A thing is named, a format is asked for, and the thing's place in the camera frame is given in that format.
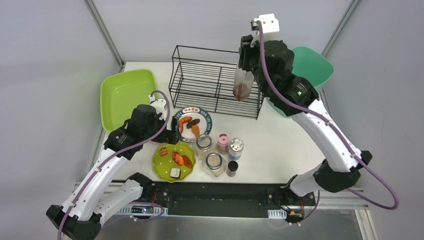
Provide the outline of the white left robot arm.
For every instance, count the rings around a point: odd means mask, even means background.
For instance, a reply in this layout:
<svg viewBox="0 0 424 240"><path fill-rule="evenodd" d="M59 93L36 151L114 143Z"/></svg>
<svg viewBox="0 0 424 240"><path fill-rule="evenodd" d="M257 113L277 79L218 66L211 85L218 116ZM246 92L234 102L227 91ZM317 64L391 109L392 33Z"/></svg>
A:
<svg viewBox="0 0 424 240"><path fill-rule="evenodd" d="M180 134L176 119L167 129L170 106L165 99L138 105L124 124L109 133L104 151L77 189L61 205L51 205L46 215L57 228L57 239L93 240L104 223L124 206L150 197L152 180L136 172L106 198L102 195L117 172L148 142L176 144Z"/></svg>

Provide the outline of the sausage slice toy food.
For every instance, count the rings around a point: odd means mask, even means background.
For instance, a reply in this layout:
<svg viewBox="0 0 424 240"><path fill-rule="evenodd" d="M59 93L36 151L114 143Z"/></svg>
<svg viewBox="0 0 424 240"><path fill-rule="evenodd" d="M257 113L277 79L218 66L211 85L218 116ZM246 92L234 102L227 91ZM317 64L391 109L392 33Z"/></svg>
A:
<svg viewBox="0 0 424 240"><path fill-rule="evenodd" d="M159 154L161 157L166 156L168 154L168 149L166 147L161 148Z"/></svg>

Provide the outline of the white sushi toy piece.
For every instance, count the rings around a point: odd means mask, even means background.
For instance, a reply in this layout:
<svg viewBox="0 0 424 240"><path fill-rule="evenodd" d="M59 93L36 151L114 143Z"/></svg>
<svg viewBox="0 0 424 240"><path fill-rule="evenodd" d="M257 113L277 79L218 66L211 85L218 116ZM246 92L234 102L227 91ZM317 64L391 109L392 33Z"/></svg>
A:
<svg viewBox="0 0 424 240"><path fill-rule="evenodd" d="M172 179L180 179L181 178L181 174L182 174L182 170L178 167L173 167L170 172L169 172L169 176Z"/></svg>

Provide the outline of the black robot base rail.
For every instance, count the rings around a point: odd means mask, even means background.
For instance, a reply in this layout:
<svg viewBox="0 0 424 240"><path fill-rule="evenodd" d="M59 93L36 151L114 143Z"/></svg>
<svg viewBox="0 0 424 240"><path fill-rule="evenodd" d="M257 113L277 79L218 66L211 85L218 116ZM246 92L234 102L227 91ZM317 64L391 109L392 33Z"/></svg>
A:
<svg viewBox="0 0 424 240"><path fill-rule="evenodd" d="M196 217L268 218L269 211L313 207L315 195L302 198L284 193L283 184L161 182L146 185L141 201L156 203L168 215Z"/></svg>

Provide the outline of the lime green plastic basin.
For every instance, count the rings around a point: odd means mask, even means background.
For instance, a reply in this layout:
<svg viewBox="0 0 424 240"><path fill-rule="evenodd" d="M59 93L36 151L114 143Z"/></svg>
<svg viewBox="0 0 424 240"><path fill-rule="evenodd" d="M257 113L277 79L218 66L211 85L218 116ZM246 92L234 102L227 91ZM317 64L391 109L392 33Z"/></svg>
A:
<svg viewBox="0 0 424 240"><path fill-rule="evenodd" d="M136 69L107 77L100 88L100 115L103 129L110 133L121 127L140 104L150 104L151 92L157 90L153 72Z"/></svg>

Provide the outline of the red sausage toy piece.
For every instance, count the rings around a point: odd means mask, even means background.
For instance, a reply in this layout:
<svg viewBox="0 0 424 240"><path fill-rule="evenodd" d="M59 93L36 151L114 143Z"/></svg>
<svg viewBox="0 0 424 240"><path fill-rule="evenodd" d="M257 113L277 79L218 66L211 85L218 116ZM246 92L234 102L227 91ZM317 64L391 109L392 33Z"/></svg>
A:
<svg viewBox="0 0 424 240"><path fill-rule="evenodd" d="M183 158L183 164L187 168L192 169L193 168L193 163L192 163L191 159L187 155L183 155L182 158Z"/></svg>

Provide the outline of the pink lid spice jar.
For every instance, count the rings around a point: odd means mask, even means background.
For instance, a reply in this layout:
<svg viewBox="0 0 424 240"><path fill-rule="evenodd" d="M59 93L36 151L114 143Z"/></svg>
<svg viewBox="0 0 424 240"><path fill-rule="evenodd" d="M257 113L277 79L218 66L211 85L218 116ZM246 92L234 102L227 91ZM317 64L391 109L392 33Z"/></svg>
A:
<svg viewBox="0 0 424 240"><path fill-rule="evenodd" d="M229 152L229 136L226 133L221 133L217 139L216 152L220 155L226 155Z"/></svg>

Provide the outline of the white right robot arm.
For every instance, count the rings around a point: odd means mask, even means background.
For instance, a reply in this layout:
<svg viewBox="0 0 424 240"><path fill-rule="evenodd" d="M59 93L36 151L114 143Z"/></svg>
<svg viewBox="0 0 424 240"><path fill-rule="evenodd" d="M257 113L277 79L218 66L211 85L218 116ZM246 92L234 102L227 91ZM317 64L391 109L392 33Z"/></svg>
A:
<svg viewBox="0 0 424 240"><path fill-rule="evenodd" d="M245 35L236 72L255 81L269 104L300 125L324 155L317 167L294 175L283 187L287 202L318 190L337 193L357 183L360 169L373 156L347 140L320 100L319 91L334 72L325 57L308 47L289 49L282 40L260 44L257 36Z"/></svg>

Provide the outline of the dark sea cucumber toy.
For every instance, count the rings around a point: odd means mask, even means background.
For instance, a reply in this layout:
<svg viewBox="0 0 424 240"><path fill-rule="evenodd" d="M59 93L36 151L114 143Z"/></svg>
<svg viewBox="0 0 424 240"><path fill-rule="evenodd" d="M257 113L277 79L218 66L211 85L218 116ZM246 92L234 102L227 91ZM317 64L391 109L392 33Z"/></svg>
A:
<svg viewBox="0 0 424 240"><path fill-rule="evenodd" d="M191 128L192 128L192 126L197 125L198 123L200 123L200 121L201 121L201 120L200 120L199 118L192 119L191 121L189 121L189 122L187 123L186 128L187 128L187 129L191 129Z"/></svg>

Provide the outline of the orange fried food piece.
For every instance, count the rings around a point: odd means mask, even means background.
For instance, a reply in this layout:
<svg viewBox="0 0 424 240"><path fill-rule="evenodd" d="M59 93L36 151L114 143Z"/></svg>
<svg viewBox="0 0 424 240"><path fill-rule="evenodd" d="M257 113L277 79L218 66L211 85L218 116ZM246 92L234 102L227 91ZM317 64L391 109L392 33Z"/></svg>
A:
<svg viewBox="0 0 424 240"><path fill-rule="evenodd" d="M198 138L198 137L201 135L201 133L200 133L200 128L199 128L199 126L198 126L198 125L192 125L192 126L191 126L191 132L194 134L194 136L195 136L196 138Z"/></svg>

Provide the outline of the green polka dot plate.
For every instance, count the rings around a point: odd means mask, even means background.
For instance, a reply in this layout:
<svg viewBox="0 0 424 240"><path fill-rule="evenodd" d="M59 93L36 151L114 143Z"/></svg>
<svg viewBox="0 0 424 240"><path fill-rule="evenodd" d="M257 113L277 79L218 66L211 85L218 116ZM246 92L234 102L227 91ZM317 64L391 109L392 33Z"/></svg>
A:
<svg viewBox="0 0 424 240"><path fill-rule="evenodd" d="M168 154L165 156L160 156L160 150L164 147L167 148ZM188 156L192 162L193 167L188 168L185 165L177 165L172 159L172 152L178 152L181 156ZM156 149L152 157L153 171L156 173L160 180L166 181L168 183L183 181L188 175L193 172L195 164L195 152L187 143L184 142L179 142L177 144L164 143ZM181 169L180 179L173 179L170 177L170 170L172 168Z"/></svg>

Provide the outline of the oil bottle with black spout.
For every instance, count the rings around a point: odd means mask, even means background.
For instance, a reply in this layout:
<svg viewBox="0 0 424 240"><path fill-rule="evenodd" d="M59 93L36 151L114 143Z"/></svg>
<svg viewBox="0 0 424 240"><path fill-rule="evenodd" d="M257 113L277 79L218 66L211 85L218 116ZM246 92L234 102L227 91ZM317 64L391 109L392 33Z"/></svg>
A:
<svg viewBox="0 0 424 240"><path fill-rule="evenodd" d="M236 67L232 92L237 101L242 102L249 98L253 82L254 75L251 71Z"/></svg>

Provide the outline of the silver lid pellet jar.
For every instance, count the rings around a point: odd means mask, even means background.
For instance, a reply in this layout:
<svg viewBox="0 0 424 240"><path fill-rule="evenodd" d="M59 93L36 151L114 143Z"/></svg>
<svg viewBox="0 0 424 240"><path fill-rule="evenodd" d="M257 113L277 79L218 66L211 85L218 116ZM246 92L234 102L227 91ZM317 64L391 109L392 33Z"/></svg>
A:
<svg viewBox="0 0 424 240"><path fill-rule="evenodd" d="M228 143L228 157L231 161L237 161L241 158L244 150L244 141L235 137L232 138Z"/></svg>

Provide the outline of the green plastic waste bin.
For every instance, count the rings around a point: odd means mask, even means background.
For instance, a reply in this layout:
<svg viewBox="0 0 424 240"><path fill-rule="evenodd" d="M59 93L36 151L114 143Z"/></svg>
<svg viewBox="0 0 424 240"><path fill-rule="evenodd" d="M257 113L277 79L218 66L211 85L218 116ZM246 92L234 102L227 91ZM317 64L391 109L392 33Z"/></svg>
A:
<svg viewBox="0 0 424 240"><path fill-rule="evenodd" d="M310 83L308 94L303 94L302 90L300 96L291 96L290 91L275 93L275 90L280 90L278 84L274 82L269 84L269 81L271 75L276 71L271 70L269 64L266 63L266 51L263 48L260 49L259 54L259 69L263 73L260 90L271 107L284 118L293 117L301 112L314 113L318 106L323 108L324 105L319 98L319 91L334 73L333 65L314 50L299 46L293 48L292 52L294 53L294 60L291 73L298 79L305 79Z"/></svg>

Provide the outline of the orange shrimp toy food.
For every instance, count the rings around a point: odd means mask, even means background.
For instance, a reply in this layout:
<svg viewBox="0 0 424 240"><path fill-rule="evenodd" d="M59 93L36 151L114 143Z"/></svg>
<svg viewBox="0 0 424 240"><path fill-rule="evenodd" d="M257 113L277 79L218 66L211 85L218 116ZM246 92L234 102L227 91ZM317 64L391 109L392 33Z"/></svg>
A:
<svg viewBox="0 0 424 240"><path fill-rule="evenodd" d="M191 116L182 117L178 122L179 132L182 134L184 131L184 124L190 122L193 118Z"/></svg>

